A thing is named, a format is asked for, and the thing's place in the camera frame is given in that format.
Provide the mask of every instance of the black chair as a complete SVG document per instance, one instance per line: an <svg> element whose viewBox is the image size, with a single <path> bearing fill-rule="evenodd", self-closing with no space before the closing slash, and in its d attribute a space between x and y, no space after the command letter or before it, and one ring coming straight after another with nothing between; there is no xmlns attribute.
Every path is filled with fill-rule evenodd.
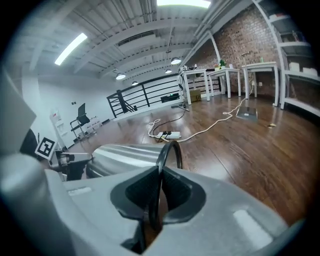
<svg viewBox="0 0 320 256"><path fill-rule="evenodd" d="M96 132L91 132L91 133L86 133L82 130L82 126L84 126L85 124L90 123L90 119L86 116L86 103L83 103L79 108L78 108L78 117L73 120L72 122L70 122L70 126L71 126L71 132L74 133L75 137L78 139L78 136L76 135L75 130L77 129L81 129L81 132L83 134L84 138L88 138L89 136L95 134ZM76 127L73 127L72 124L74 122L77 122L78 125Z"/></svg>

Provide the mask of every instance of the table leg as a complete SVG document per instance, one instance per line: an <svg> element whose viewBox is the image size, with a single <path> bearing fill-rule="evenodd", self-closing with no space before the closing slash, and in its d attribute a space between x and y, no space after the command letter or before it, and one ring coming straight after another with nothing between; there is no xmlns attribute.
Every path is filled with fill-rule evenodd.
<svg viewBox="0 0 320 256"><path fill-rule="evenodd" d="M211 96L213 97L213 96L215 96L215 94L214 94L214 86L212 84L211 76L208 75L208 77L209 77L209 81L210 81Z"/></svg>
<svg viewBox="0 0 320 256"><path fill-rule="evenodd" d="M275 95L274 95L274 106L278 106L279 101L279 73L278 73L278 67L274 66L274 79L275 79Z"/></svg>
<svg viewBox="0 0 320 256"><path fill-rule="evenodd" d="M273 108L273 114L272 114L272 124L276 123L276 116L277 116L277 108Z"/></svg>
<svg viewBox="0 0 320 256"><path fill-rule="evenodd" d="M258 92L257 92L257 77L256 77L256 72L253 72L253 83L254 83L254 97L256 98L257 95L258 95Z"/></svg>
<svg viewBox="0 0 320 256"><path fill-rule="evenodd" d="M220 80L220 85L221 85L221 94L225 94L225 85L224 85L224 80L223 80L223 76L219 76L219 80Z"/></svg>
<svg viewBox="0 0 320 256"><path fill-rule="evenodd" d="M231 87L230 87L230 76L229 76L229 71L225 71L225 79L226 79L226 89L228 93L228 98L231 98Z"/></svg>
<svg viewBox="0 0 320 256"><path fill-rule="evenodd" d="M185 101L184 91L181 90L180 86L178 86L178 87L179 87L179 95L180 95L181 102L184 102Z"/></svg>
<svg viewBox="0 0 320 256"><path fill-rule="evenodd" d="M281 93L280 93L280 96L281 96L281 109L283 110L284 107L285 107L285 99L286 99L286 74L285 74L285 71L284 70L281 70Z"/></svg>
<svg viewBox="0 0 320 256"><path fill-rule="evenodd" d="M190 97L190 91L189 91L189 84L188 84L188 77L186 74L184 74L184 87L186 91L186 97L188 100L188 105L191 105L191 97Z"/></svg>
<svg viewBox="0 0 320 256"><path fill-rule="evenodd" d="M240 70L238 71L238 95L241 96Z"/></svg>
<svg viewBox="0 0 320 256"><path fill-rule="evenodd" d="M248 73L245 68L243 69L243 74L244 74L244 85L245 85L245 98L248 100L249 99L249 81L248 81Z"/></svg>
<svg viewBox="0 0 320 256"><path fill-rule="evenodd" d="M204 78L204 84L205 84L205 93L206 93L206 101L210 101L210 92L209 92L209 84L208 84L208 77L207 77L207 72L203 72L203 78Z"/></svg>

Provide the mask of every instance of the cardboard box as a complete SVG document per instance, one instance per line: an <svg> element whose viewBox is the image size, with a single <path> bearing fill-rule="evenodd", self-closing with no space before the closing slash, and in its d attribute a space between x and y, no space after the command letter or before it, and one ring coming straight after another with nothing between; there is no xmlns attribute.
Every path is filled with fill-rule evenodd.
<svg viewBox="0 0 320 256"><path fill-rule="evenodd" d="M191 102L201 101L201 91L199 89L190 90Z"/></svg>
<svg viewBox="0 0 320 256"><path fill-rule="evenodd" d="M309 75L312 75L312 76L318 76L318 72L315 68L306 68L304 67L302 69L303 73L306 73L306 74L309 74Z"/></svg>
<svg viewBox="0 0 320 256"><path fill-rule="evenodd" d="M299 65L299 63L296 63L296 62L290 62L289 69L292 71L300 72L300 65Z"/></svg>

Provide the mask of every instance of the white ceiling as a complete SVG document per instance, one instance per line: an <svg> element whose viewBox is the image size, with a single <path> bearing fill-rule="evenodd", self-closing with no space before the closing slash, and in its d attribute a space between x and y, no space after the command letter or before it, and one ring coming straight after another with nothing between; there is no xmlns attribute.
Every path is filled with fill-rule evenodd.
<svg viewBox="0 0 320 256"><path fill-rule="evenodd" d="M239 0L211 0L209 9L158 7L157 0L46 1L16 33L7 61L27 63L31 70L56 69L54 62L61 52L80 33L85 33L88 39L67 57L60 69L72 70L73 74L93 72L97 77L112 79L119 72L126 73L126 79L155 73L154 70L164 75L171 58L185 58L197 43L201 35L195 37L195 31L203 27L206 14L225 2ZM118 46L119 42L148 31L153 35Z"/></svg>

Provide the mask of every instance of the wooden floor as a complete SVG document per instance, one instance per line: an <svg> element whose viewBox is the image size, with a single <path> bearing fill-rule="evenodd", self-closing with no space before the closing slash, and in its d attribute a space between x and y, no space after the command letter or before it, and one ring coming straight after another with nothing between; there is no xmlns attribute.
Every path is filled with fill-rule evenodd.
<svg viewBox="0 0 320 256"><path fill-rule="evenodd" d="M237 96L215 96L210 102L195 102L182 119L162 126L155 134L162 130L180 131L182 138L187 138L226 118L222 112L239 103ZM233 117L182 142L183 168L236 184L291 225L305 216L313 198L318 178L319 130L298 115L273 107L271 101L252 98L249 106L257 108L258 123ZM148 136L148 123L155 119L161 119L161 123L174 120L183 112L180 108L164 107L110 121L70 151L92 153L99 146L112 143L156 143ZM276 127L268 128L271 123Z"/></svg>

